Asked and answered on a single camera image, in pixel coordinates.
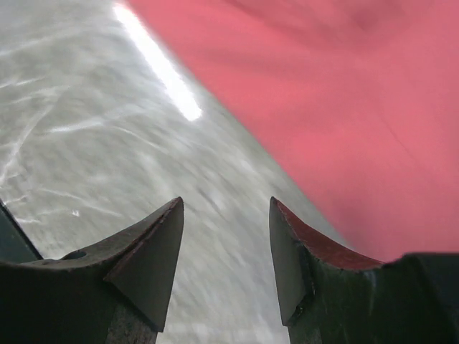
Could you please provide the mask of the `salmon pink t shirt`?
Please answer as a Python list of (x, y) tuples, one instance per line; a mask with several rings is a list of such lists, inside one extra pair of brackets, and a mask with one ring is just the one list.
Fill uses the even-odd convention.
[(330, 224), (458, 250), (456, 1), (132, 1)]

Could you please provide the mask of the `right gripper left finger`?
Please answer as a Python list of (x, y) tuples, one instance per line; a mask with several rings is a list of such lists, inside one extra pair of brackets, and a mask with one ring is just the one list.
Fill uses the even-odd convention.
[(3, 343), (155, 343), (166, 324), (184, 202), (60, 259), (1, 261)]

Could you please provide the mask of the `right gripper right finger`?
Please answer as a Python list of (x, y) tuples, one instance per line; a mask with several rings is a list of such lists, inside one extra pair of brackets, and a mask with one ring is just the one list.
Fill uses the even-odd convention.
[(271, 199), (280, 317), (292, 343), (456, 343), (458, 255), (383, 263), (302, 222)]

